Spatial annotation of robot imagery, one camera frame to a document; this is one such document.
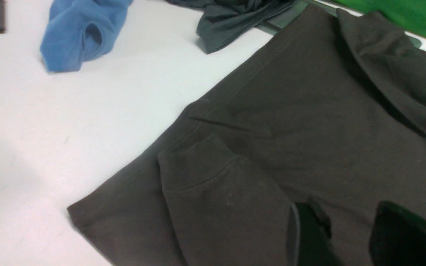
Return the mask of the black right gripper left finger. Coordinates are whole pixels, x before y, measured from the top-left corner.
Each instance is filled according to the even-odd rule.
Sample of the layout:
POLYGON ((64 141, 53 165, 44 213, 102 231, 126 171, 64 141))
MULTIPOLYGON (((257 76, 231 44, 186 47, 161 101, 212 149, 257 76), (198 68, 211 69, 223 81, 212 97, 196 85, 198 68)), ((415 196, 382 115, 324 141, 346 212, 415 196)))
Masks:
POLYGON ((316 201, 294 202, 287 231, 288 266, 340 266, 330 217, 316 201))

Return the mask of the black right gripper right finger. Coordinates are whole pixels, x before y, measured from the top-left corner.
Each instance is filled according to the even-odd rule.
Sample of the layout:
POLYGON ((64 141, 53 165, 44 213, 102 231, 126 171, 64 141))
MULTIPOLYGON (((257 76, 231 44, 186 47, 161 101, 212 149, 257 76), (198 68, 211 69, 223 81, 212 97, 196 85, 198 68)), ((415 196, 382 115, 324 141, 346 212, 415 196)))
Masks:
POLYGON ((426 266, 426 219, 391 201, 379 202, 369 253, 375 266, 426 266))

